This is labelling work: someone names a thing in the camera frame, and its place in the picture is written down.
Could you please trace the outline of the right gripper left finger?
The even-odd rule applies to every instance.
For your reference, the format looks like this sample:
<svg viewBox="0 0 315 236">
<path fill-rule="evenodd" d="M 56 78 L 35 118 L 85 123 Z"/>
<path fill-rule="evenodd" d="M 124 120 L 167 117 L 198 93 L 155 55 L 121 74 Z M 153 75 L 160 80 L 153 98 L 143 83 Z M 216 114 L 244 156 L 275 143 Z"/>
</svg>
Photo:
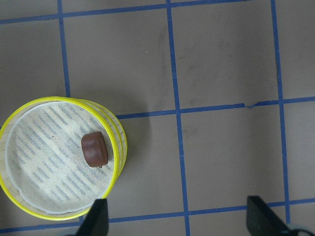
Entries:
<svg viewBox="0 0 315 236">
<path fill-rule="evenodd" d="M 109 232 L 108 204 L 106 199 L 95 200 L 77 236 L 106 236 Z"/>
</svg>

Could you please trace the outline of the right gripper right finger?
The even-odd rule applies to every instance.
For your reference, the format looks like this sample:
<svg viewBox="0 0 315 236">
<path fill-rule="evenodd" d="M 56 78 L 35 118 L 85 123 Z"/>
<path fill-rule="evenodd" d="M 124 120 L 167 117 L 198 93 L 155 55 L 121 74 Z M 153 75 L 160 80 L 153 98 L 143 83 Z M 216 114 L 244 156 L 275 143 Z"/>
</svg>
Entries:
<svg viewBox="0 0 315 236">
<path fill-rule="evenodd" d="M 259 196 L 247 197 L 247 229 L 251 236 L 288 236 L 289 228 Z"/>
</svg>

